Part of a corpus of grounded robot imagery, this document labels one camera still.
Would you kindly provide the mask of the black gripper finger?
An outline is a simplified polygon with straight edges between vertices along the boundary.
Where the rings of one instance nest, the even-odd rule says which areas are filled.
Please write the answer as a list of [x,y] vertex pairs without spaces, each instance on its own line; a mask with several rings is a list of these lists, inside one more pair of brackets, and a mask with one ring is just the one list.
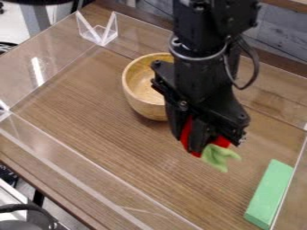
[[208,141],[216,136],[216,129],[200,119],[192,119],[191,133],[188,135],[190,152],[202,153]]
[[190,115],[188,107],[166,102],[166,113],[171,127],[171,133],[176,139],[180,139],[183,126]]

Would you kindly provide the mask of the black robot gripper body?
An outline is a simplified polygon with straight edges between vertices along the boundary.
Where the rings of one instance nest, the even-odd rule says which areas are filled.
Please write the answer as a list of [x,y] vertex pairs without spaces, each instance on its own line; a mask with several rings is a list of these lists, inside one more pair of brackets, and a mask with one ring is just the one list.
[[164,103],[188,107],[187,119],[210,123],[216,129],[215,137],[223,136],[239,145],[251,122],[234,93],[241,52],[200,58],[174,54],[172,58],[174,62],[156,59],[151,63],[151,87],[162,94]]

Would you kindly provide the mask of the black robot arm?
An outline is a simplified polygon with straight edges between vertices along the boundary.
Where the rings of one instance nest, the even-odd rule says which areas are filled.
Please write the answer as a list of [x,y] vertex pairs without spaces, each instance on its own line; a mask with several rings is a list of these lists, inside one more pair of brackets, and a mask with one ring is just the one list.
[[251,119],[235,97],[259,76],[243,38],[258,25],[259,0],[172,0],[172,62],[155,60],[151,87],[162,94],[174,137],[192,155],[222,139],[239,145]]

